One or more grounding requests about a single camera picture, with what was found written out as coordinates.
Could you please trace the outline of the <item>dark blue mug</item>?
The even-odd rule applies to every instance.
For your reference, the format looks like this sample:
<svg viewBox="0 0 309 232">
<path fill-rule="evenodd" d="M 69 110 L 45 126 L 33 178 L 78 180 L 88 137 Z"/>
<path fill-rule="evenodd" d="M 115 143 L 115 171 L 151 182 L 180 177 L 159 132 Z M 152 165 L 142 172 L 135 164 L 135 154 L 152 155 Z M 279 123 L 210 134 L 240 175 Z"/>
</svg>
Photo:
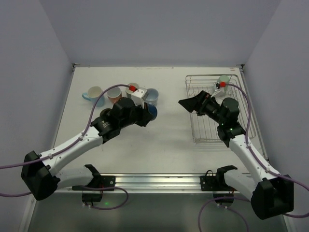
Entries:
<svg viewBox="0 0 309 232">
<path fill-rule="evenodd" d="M 157 117 L 157 108 L 152 104 L 147 104 L 148 113 L 151 115 L 151 121 L 155 120 Z"/>
</svg>

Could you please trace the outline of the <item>pale blue white mug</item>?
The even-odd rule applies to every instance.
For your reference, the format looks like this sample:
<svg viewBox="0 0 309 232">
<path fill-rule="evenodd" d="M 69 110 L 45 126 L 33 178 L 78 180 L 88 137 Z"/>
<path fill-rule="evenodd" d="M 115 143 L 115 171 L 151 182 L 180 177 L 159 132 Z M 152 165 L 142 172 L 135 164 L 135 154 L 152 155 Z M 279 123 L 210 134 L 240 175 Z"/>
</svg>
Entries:
<svg viewBox="0 0 309 232">
<path fill-rule="evenodd" d="M 145 102 L 147 104 L 151 104 L 153 106 L 157 106 L 158 97 L 159 97 L 159 92 L 158 92 L 157 89 L 148 88 L 147 89 L 147 96 L 146 96 Z"/>
</svg>

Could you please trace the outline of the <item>grey blue mug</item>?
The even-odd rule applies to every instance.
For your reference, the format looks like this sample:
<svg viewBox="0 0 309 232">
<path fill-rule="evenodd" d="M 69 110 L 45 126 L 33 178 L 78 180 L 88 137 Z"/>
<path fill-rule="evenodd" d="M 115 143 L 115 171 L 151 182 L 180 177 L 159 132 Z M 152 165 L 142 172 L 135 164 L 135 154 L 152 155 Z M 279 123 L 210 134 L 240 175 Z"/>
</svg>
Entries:
<svg viewBox="0 0 309 232">
<path fill-rule="evenodd" d="M 125 88 L 126 96 L 131 99 L 131 94 L 139 87 L 137 83 L 129 83 L 128 87 Z"/>
</svg>

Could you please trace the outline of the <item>pink dotted mug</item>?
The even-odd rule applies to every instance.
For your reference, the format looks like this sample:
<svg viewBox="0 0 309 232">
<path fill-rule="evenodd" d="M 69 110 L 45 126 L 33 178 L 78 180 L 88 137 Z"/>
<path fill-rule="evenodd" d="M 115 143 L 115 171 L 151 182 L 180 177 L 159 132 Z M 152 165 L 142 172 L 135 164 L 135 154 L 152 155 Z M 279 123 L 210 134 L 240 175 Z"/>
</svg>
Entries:
<svg viewBox="0 0 309 232">
<path fill-rule="evenodd" d="M 122 98 L 122 91 L 120 87 L 114 87 L 107 91 L 108 99 L 112 104 L 115 104 L 120 98 Z"/>
</svg>

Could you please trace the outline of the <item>mint green tumbler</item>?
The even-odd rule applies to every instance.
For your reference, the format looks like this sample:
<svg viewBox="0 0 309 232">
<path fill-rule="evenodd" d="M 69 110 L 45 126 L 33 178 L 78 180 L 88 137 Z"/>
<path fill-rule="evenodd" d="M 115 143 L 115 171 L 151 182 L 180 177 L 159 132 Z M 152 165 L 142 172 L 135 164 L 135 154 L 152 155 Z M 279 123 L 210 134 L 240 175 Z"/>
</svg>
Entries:
<svg viewBox="0 0 309 232">
<path fill-rule="evenodd" d="M 229 81 L 230 81 L 230 77 L 227 75 L 221 75 L 217 80 L 217 82 L 226 82 L 226 84 L 228 84 Z"/>
</svg>

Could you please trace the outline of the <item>light blue cup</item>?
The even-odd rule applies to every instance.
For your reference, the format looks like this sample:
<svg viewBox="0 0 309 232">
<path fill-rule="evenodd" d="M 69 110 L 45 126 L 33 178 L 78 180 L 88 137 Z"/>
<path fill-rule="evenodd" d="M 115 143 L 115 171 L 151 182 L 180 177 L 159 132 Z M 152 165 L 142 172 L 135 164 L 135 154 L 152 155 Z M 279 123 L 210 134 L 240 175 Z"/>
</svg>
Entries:
<svg viewBox="0 0 309 232">
<path fill-rule="evenodd" d="M 87 92 L 82 93 L 82 98 L 92 102 L 93 104 L 96 103 L 96 107 L 102 107 L 105 104 L 104 96 L 101 97 L 103 90 L 98 87 L 94 86 L 91 87 Z"/>
</svg>

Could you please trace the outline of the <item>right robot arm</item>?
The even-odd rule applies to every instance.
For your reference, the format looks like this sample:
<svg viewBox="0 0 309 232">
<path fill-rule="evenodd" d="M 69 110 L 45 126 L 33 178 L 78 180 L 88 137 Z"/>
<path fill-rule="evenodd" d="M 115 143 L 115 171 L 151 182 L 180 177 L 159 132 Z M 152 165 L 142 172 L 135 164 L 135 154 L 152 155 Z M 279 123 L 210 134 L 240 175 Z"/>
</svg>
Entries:
<svg viewBox="0 0 309 232">
<path fill-rule="evenodd" d="M 250 173 L 243 175 L 234 166 L 217 170 L 217 182 L 239 191 L 251 203 L 252 209 L 260 219 L 285 214 L 294 209 L 294 184 L 288 175 L 280 177 L 248 138 L 246 130 L 239 123 L 239 103 L 233 98 L 225 98 L 218 103 L 205 91 L 196 96 L 179 100 L 186 111 L 196 112 L 198 116 L 208 116 L 217 126 L 219 139 L 241 160 Z"/>
</svg>

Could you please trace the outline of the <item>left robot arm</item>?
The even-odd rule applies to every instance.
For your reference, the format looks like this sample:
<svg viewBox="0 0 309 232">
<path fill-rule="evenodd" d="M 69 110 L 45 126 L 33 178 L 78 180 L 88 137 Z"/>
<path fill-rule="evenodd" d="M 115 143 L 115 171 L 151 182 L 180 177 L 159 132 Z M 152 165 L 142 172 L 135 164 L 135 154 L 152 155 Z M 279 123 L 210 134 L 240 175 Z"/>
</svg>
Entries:
<svg viewBox="0 0 309 232">
<path fill-rule="evenodd" d="M 61 188 L 103 187 L 103 178 L 93 165 L 86 164 L 80 169 L 70 170 L 64 167 L 87 151 L 115 138 L 121 129 L 133 124 L 145 127 L 156 117 L 155 106 L 147 103 L 136 105 L 132 99 L 121 98 L 112 108 L 102 110 L 87 129 L 70 140 L 39 155 L 34 151 L 26 154 L 21 178 L 38 201 Z"/>
</svg>

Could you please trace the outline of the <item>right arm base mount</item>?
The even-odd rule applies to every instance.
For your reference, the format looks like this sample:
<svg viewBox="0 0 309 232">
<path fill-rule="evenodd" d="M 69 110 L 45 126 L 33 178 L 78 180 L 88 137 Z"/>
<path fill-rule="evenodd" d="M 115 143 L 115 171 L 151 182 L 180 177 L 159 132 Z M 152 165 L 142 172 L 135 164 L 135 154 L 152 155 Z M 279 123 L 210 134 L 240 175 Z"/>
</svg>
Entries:
<svg viewBox="0 0 309 232">
<path fill-rule="evenodd" d="M 237 170 L 233 165 L 218 168 L 216 173 L 212 170 L 207 170 L 204 175 L 199 177 L 200 188 L 202 191 L 212 191 L 214 198 L 233 197 L 234 188 L 228 186 L 224 180 L 224 174 L 231 170 Z"/>
</svg>

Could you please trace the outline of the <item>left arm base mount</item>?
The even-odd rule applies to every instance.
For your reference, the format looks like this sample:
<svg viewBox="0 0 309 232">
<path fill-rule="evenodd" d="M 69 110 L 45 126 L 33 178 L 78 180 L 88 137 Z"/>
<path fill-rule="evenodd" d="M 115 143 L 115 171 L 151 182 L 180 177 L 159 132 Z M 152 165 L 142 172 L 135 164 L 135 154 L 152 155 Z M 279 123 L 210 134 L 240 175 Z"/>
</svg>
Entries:
<svg viewBox="0 0 309 232">
<path fill-rule="evenodd" d="M 98 170 L 91 164 L 86 164 L 85 167 L 91 172 L 93 178 L 86 185 L 89 188 L 109 188 L 115 186 L 116 177 L 114 175 L 101 175 Z M 94 203 L 101 202 L 103 197 L 103 191 L 100 193 L 83 193 L 82 202 L 91 203 L 94 206 Z"/>
</svg>

